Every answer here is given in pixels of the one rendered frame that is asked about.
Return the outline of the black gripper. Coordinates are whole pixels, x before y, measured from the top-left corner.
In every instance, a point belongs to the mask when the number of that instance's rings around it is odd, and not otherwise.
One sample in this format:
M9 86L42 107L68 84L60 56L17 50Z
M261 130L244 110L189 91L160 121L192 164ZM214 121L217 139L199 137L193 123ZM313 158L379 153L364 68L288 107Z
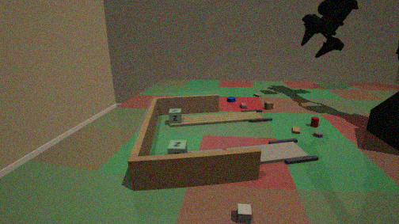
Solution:
M344 19L338 13L330 12L329 14L326 14L322 23L321 19L313 14L307 14L304 16L302 21L305 23L304 25L306 30L304 37L302 38L302 46L306 44L317 31L327 38L326 43L323 43L321 50L314 56L315 58L318 58L331 50L342 50L344 43L340 39L332 37L332 35L336 35L336 29L339 28L340 25L344 25Z

